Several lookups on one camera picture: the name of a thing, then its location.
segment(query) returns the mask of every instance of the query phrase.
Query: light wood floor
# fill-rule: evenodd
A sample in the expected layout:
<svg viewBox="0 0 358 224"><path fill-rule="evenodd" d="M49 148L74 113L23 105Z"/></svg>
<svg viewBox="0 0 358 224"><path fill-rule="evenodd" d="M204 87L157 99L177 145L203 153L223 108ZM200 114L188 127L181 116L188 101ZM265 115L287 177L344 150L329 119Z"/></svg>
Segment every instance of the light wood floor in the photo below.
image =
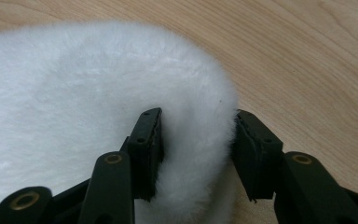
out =
<svg viewBox="0 0 358 224"><path fill-rule="evenodd" d="M64 20L163 25L216 57L284 150L318 158L358 191L358 1L0 0L0 30ZM271 202L246 201L233 223L276 223Z"/></svg>

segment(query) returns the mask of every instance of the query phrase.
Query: wood grain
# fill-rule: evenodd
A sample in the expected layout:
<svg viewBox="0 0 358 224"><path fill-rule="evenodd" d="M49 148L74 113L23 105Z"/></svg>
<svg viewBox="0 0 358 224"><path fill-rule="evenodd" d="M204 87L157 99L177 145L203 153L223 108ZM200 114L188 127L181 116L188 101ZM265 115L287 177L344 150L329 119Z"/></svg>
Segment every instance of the wood grain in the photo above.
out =
<svg viewBox="0 0 358 224"><path fill-rule="evenodd" d="M0 30L65 20L146 21L186 36L228 70L240 108L284 150L317 157L358 191L358 1L0 0ZM238 182L233 223L276 223Z"/></svg>

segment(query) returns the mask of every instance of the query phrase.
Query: fluffy white fabric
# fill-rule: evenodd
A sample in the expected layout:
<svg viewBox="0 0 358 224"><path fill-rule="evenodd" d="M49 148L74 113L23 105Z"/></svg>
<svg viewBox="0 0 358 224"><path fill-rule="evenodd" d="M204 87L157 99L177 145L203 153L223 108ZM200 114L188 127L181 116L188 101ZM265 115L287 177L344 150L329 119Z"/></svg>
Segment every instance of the fluffy white fabric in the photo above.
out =
<svg viewBox="0 0 358 224"><path fill-rule="evenodd" d="M228 222L237 96L216 60L140 23L0 33L0 202L24 187L55 195L89 178L158 106L166 156L156 197L135 202L136 223Z"/></svg>

